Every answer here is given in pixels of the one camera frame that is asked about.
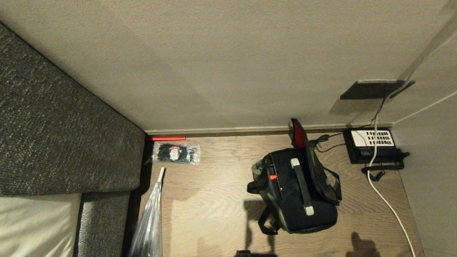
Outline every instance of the white label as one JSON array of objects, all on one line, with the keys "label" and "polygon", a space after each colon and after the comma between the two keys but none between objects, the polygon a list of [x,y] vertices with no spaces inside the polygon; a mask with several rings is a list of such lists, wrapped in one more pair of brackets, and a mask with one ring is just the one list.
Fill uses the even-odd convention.
[{"label": "white label", "polygon": [[170,151],[170,160],[177,160],[179,158],[179,151],[178,149],[171,149]]}]

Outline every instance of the black wall plate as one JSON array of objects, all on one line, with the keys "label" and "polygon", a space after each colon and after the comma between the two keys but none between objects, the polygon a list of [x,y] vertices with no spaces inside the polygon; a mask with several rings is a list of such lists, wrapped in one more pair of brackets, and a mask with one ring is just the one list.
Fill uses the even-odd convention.
[{"label": "black wall plate", "polygon": [[[340,96],[341,100],[356,99],[383,99],[385,95],[399,89],[403,86],[404,80],[366,80],[357,81],[344,94]],[[416,81],[411,80],[403,89],[407,89]]]}]

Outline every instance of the wooden floor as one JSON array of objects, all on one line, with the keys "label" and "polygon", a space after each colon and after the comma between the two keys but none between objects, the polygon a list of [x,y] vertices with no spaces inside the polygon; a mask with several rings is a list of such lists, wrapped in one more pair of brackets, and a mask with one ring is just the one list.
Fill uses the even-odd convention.
[{"label": "wooden floor", "polygon": [[[327,149],[343,142],[339,135],[321,146]],[[368,184],[362,165],[349,162],[344,146],[318,153],[323,165],[341,177],[343,200],[337,224],[313,234],[280,230],[277,236],[266,236],[257,225],[265,204],[260,195],[247,193],[246,185],[252,181],[251,166],[272,151],[291,147],[289,137],[207,137],[185,143],[200,144],[200,165],[154,163],[151,188],[141,202],[142,213],[160,167],[167,168],[162,189],[166,257],[232,257],[245,249],[280,257],[412,256],[394,215]],[[387,171],[375,186],[400,216],[416,256],[424,256],[398,171]]]}]

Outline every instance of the clear plastic umbrella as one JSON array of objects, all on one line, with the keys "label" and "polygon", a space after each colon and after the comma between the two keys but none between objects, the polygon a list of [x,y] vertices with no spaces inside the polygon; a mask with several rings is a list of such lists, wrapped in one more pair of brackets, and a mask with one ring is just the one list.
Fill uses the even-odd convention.
[{"label": "clear plastic umbrella", "polygon": [[160,169],[159,178],[146,203],[141,220],[133,235],[129,257],[162,257],[162,223],[160,220],[160,194],[165,168]]}]

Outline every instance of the plastic bag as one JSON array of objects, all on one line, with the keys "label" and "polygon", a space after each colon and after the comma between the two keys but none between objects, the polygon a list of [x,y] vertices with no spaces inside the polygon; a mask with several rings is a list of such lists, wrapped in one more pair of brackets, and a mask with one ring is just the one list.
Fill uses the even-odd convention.
[{"label": "plastic bag", "polygon": [[160,195],[165,168],[149,196],[140,222],[133,235],[129,257],[162,257],[162,223],[160,218]]},{"label": "plastic bag", "polygon": [[154,142],[152,162],[171,161],[198,165],[200,145],[173,145]]}]

